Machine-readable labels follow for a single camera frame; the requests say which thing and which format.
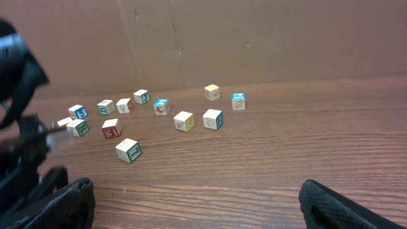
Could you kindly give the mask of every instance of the table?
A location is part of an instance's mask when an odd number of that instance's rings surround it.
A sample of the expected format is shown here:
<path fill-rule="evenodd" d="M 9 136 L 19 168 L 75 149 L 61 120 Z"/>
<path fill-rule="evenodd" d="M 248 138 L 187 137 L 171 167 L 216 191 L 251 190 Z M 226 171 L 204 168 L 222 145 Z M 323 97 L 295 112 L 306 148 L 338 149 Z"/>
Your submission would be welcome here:
<path fill-rule="evenodd" d="M 37 111 L 50 125 L 68 108 L 86 106 L 89 133 L 61 146 L 41 166 L 65 165 L 70 181 L 95 184 L 94 228 L 305 228 L 298 192 L 314 179 L 372 211 L 407 226 L 407 77 L 337 78 L 151 92 L 130 114 L 98 114 L 104 99 L 41 99 Z M 246 111 L 231 110 L 231 93 L 245 92 Z M 153 101 L 169 98 L 168 116 Z M 208 109 L 224 114 L 219 130 L 204 128 Z M 175 129 L 173 117 L 191 112 L 196 126 Z M 101 126 L 119 118 L 121 137 L 105 139 Z M 140 142 L 133 164 L 114 147 Z"/>

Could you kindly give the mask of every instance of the brown wall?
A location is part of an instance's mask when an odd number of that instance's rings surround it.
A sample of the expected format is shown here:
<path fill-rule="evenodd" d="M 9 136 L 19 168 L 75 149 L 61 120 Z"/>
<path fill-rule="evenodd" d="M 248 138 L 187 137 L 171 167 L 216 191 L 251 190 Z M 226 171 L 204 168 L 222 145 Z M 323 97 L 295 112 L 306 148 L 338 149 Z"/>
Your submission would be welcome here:
<path fill-rule="evenodd" d="M 406 0 L 2 0 L 40 97 L 407 73 Z"/>

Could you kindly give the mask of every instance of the blurry black object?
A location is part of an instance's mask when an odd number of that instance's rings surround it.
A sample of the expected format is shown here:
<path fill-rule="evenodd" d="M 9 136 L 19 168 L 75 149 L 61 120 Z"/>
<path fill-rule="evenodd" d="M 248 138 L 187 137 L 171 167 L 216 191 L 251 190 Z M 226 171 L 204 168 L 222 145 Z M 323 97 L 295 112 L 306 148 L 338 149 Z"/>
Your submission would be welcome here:
<path fill-rule="evenodd" d="M 405 229 L 314 180 L 303 183 L 299 200 L 308 229 Z"/>
<path fill-rule="evenodd" d="M 14 121 L 20 127 L 19 137 L 0 142 L 0 228 L 91 228 L 93 183 L 81 178 L 68 184 L 63 167 L 41 179 L 37 172 L 51 136 L 64 131 L 47 130 L 37 115 L 22 116 L 36 87 L 45 83 L 48 78 L 20 35 L 0 20 L 0 101 L 7 111 L 0 130 Z"/>

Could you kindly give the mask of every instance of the block with blue top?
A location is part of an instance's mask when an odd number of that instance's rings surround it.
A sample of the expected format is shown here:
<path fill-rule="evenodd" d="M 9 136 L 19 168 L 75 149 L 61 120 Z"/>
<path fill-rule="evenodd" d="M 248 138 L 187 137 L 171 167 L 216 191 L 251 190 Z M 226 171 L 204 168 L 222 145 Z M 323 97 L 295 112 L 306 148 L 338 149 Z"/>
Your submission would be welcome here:
<path fill-rule="evenodd" d="M 205 114 L 203 114 L 203 125 L 206 128 L 219 130 L 219 128 L 221 128 L 223 125 L 223 112 L 209 109 Z"/>
<path fill-rule="evenodd" d="M 88 116 L 88 112 L 86 111 L 85 107 L 82 105 L 75 105 L 68 109 L 69 114 L 71 115 L 72 119 L 82 119 Z"/>
<path fill-rule="evenodd" d="M 246 110 L 246 94 L 244 92 L 232 93 L 231 108 L 234 111 Z"/>
<path fill-rule="evenodd" d="M 153 105 L 156 115 L 167 115 L 171 110 L 169 99 L 157 99 Z"/>

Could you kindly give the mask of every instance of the white cube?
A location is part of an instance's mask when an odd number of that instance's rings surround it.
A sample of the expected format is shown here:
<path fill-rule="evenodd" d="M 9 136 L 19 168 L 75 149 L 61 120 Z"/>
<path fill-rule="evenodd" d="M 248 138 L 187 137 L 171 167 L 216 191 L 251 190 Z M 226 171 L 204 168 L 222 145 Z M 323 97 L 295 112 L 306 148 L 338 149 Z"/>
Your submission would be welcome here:
<path fill-rule="evenodd" d="M 105 99 L 102 102 L 98 103 L 97 109 L 101 115 L 108 115 L 112 113 L 116 107 L 113 104 L 113 101 Z"/>
<path fill-rule="evenodd" d="M 121 125 L 119 119 L 106 120 L 103 123 L 102 131 L 107 139 L 119 137 L 121 133 Z"/>
<path fill-rule="evenodd" d="M 139 143 L 131 139 L 124 139 L 116 146 L 116 151 L 120 159 L 128 163 L 133 163 L 142 155 Z"/>
<path fill-rule="evenodd" d="M 210 101 L 214 101 L 221 97 L 221 93 L 219 92 L 219 87 L 216 85 L 209 85 L 205 87 L 205 97 Z"/>
<path fill-rule="evenodd" d="M 231 95 L 231 108 L 234 111 L 246 110 L 246 94 L 243 92 Z"/>
<path fill-rule="evenodd" d="M 145 104 L 150 101 L 150 94 L 147 90 L 140 89 L 134 92 L 134 99 L 136 103 Z"/>
<path fill-rule="evenodd" d="M 219 130 L 219 128 L 221 128 L 223 125 L 222 111 L 209 109 L 205 114 L 203 114 L 203 125 L 206 128 Z"/>
<path fill-rule="evenodd" d="M 119 102 L 116 103 L 116 106 L 120 114 L 130 113 L 134 109 L 131 99 L 120 99 Z"/>
<path fill-rule="evenodd" d="M 65 126 L 68 125 L 70 122 L 72 122 L 72 118 L 71 118 L 71 117 L 64 118 L 63 120 L 59 120 L 59 121 L 58 121 L 58 126 L 59 126 L 59 127 L 65 127 Z"/>
<path fill-rule="evenodd" d="M 170 110 L 171 105 L 168 99 L 157 99 L 154 102 L 154 111 L 156 115 L 167 115 Z"/>
<path fill-rule="evenodd" d="M 193 114 L 185 111 L 181 111 L 174 117 L 174 123 L 178 130 L 188 132 L 195 126 L 195 120 Z"/>
<path fill-rule="evenodd" d="M 74 133 L 75 137 L 81 137 L 89 131 L 88 124 L 85 120 L 73 120 L 66 128 Z"/>
<path fill-rule="evenodd" d="M 73 119 L 81 119 L 88 116 L 88 112 L 85 107 L 82 105 L 75 105 L 68 109 L 69 114 Z"/>

